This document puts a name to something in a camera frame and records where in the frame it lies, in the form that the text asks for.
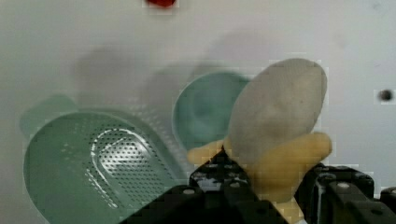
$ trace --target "black dot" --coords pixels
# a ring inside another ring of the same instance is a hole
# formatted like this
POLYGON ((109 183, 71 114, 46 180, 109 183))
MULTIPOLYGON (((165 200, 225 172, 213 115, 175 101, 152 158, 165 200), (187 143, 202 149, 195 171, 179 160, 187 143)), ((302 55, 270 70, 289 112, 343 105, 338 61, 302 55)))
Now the black dot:
POLYGON ((379 93, 379 99, 382 101, 390 101, 393 98, 392 91, 390 90, 383 90, 379 93))

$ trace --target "colander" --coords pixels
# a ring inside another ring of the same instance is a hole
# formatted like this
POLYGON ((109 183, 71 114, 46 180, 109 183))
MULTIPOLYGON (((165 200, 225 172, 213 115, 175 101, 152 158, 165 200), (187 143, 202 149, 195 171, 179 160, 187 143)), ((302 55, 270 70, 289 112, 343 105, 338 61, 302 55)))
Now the colander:
POLYGON ((173 186, 179 163, 139 117, 84 109, 48 122, 24 161, 29 195, 49 223, 119 223, 173 186))

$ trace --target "white background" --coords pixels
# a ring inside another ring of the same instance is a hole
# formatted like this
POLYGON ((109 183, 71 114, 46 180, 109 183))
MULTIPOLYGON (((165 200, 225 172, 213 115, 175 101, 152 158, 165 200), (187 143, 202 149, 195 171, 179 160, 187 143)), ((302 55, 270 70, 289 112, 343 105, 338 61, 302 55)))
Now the white background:
POLYGON ((316 130, 330 164, 396 186, 396 1, 179 0, 163 12, 142 0, 0 0, 0 223, 45 223, 22 178, 21 114, 54 93, 87 104, 137 97, 171 132, 175 98, 213 67, 254 77, 270 63, 320 63, 329 86, 316 130))

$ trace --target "screw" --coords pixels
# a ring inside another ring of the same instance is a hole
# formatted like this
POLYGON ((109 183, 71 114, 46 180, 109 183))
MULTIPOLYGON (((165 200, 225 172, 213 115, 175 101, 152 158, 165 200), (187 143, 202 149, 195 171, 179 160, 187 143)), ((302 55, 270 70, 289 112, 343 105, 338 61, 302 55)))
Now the screw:
POLYGON ((184 193, 184 194, 194 194, 194 193, 195 193, 195 190, 194 190, 194 189, 184 189, 184 190, 183 190, 183 193, 184 193))
POLYGON ((230 187, 231 187, 231 188, 237 189, 237 188, 241 187, 241 185, 239 185, 238 182, 234 182, 234 183, 231 183, 231 184, 230 184, 230 187))
POLYGON ((341 188, 341 189, 348 189, 349 185, 346 182, 340 182, 340 183, 337 184, 337 187, 341 188))

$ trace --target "colander handle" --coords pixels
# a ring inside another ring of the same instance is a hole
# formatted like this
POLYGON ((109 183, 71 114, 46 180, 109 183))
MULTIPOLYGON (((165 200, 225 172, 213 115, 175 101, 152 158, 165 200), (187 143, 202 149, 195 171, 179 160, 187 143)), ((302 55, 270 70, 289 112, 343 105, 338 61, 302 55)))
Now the colander handle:
POLYGON ((78 107, 70 98, 62 94, 52 95, 22 114, 21 132, 29 139, 49 121, 76 111, 78 111, 78 107))

